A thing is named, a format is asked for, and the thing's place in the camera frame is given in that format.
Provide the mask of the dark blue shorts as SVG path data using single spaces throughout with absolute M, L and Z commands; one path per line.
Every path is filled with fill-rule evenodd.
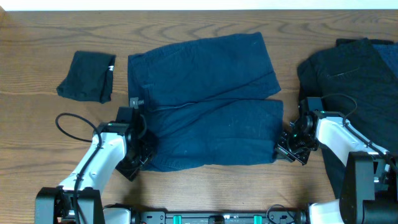
M 284 105 L 261 33 L 198 39 L 130 55 L 128 96 L 159 143 L 147 170 L 275 161 Z

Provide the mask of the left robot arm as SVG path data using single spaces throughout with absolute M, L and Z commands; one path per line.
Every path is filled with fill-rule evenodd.
M 103 123 L 74 171 L 56 187 L 42 188 L 35 198 L 35 223 L 140 223 L 134 208 L 104 206 L 104 188 L 114 170 L 134 180 L 153 158 L 157 137 L 129 123 Z

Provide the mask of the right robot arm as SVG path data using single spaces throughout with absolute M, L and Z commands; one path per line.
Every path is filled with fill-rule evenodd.
M 312 151 L 329 149 L 344 168 L 341 193 L 313 203 L 306 223 L 397 223 L 397 157 L 373 145 L 341 113 L 305 112 L 275 145 L 279 159 L 305 165 Z

